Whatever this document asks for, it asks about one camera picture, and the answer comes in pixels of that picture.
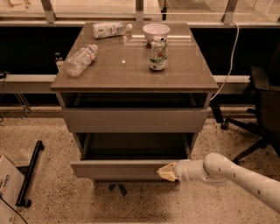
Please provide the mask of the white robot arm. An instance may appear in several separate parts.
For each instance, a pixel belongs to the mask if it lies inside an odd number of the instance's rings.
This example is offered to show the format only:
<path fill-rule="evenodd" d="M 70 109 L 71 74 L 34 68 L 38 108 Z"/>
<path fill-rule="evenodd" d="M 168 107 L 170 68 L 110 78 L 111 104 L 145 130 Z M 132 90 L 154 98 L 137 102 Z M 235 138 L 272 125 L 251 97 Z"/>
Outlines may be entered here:
<path fill-rule="evenodd" d="M 183 159 L 160 167 L 162 179 L 174 182 L 200 181 L 212 185 L 236 183 L 263 204 L 280 213 L 280 182 L 235 164 L 219 153 L 209 153 L 202 160 Z"/>

